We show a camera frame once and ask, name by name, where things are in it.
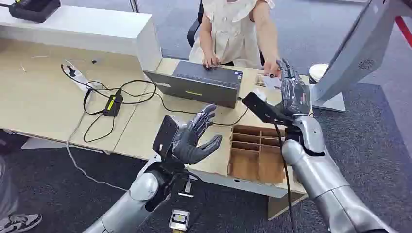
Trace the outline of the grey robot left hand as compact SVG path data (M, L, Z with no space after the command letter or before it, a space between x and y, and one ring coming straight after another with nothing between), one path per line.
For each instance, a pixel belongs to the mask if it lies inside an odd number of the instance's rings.
M222 136L217 134L209 141L198 145L206 129L213 125L215 104L209 104L200 110L196 116L186 123L185 128L173 142L172 155L183 164L196 164L215 152L221 144Z

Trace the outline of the person's right hand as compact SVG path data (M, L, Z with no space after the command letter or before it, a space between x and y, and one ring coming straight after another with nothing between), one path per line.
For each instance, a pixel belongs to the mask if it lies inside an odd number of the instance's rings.
M220 60L216 55L207 54L204 55L204 58L202 59L202 64L206 70L210 70L214 67L218 67L220 65Z

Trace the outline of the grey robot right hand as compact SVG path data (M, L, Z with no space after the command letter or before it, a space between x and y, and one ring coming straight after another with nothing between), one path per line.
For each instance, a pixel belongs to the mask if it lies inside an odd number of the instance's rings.
M281 77L280 111L288 117L308 116L311 112L310 88L286 60L277 60Z

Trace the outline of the person's left hand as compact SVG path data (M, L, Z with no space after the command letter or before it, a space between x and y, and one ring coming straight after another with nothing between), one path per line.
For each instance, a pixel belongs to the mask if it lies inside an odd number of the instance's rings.
M280 69L277 60L266 60L263 65L264 74L271 77L279 77Z

